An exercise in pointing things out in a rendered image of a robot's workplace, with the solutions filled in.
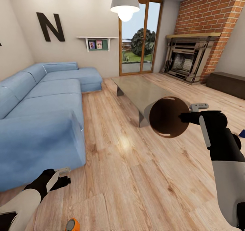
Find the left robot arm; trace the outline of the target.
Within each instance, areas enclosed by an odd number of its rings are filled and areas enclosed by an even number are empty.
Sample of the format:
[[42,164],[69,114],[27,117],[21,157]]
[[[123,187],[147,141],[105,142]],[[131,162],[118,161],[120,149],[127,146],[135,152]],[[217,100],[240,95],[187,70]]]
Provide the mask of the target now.
[[67,186],[71,179],[62,174],[71,168],[47,169],[23,191],[0,207],[0,231],[25,231],[34,212],[49,191]]

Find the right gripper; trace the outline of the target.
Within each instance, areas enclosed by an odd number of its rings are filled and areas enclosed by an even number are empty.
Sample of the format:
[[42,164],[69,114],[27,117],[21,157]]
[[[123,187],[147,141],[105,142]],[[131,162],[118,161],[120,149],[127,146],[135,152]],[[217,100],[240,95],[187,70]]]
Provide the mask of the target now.
[[179,118],[181,118],[181,122],[190,122],[195,124],[194,116],[196,114],[197,114],[196,112],[181,113],[181,115],[179,115]]

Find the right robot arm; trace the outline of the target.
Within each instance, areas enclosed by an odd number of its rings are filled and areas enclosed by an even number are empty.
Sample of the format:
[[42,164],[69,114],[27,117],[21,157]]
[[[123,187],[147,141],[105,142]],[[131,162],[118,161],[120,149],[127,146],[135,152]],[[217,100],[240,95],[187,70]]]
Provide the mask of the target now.
[[222,110],[207,110],[206,103],[194,103],[190,112],[181,113],[181,122],[200,125],[210,150],[220,211],[227,222],[245,231],[245,158],[241,141],[231,132]]

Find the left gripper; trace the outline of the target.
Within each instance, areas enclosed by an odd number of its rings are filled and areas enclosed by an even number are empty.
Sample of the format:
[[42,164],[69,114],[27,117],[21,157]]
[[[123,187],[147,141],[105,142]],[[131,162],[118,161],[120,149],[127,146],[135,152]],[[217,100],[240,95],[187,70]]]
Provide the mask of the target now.
[[56,187],[52,188],[50,191],[62,188],[62,187],[67,186],[68,184],[71,183],[71,179],[68,178],[67,176],[64,176],[64,177],[61,177],[61,178],[58,177],[58,178],[59,178],[58,185]]

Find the trash can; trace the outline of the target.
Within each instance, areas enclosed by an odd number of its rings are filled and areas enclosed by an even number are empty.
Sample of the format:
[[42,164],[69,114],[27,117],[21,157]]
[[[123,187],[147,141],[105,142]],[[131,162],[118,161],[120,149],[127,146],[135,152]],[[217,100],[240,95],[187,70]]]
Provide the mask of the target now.
[[[181,122],[179,115],[188,112],[190,109],[182,99],[166,96],[146,106],[144,116],[157,135],[163,138],[176,138],[189,126],[189,122]],[[170,134],[170,136],[160,134]]]

